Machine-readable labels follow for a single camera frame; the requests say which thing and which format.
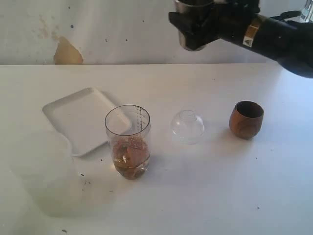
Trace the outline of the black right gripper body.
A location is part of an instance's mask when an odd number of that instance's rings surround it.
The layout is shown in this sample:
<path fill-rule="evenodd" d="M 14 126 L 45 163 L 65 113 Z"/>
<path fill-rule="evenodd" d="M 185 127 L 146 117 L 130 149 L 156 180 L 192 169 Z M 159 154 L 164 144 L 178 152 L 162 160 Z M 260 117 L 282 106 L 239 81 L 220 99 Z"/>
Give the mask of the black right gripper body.
<path fill-rule="evenodd" d="M 215 2 L 205 25 L 205 41 L 228 42 L 261 40 L 261 17 L 258 0 L 225 0 Z"/>

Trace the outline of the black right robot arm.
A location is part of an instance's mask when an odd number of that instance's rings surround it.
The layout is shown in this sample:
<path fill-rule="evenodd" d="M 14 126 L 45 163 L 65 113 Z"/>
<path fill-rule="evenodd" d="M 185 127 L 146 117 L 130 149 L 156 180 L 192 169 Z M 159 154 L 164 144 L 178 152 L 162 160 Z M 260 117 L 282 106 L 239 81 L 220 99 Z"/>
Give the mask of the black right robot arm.
<path fill-rule="evenodd" d="M 199 51 L 221 39 L 312 78 L 313 24 L 293 21 L 301 11 L 266 17 L 257 0 L 177 0 L 175 8 L 168 19 L 185 50 Z"/>

